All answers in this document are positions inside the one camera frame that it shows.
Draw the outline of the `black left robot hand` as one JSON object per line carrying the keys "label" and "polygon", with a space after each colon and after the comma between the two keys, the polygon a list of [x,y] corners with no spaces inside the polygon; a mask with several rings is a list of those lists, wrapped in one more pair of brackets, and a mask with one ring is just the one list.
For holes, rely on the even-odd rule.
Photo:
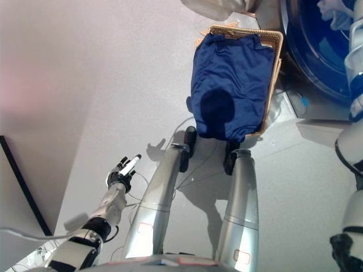
{"label": "black left robot hand", "polygon": [[128,193],[131,190],[130,182],[136,173],[135,167],[140,162],[141,158],[141,154],[137,154],[132,159],[129,159],[127,156],[123,157],[107,175],[105,182],[108,189],[114,184],[123,184],[125,186],[125,191]]}

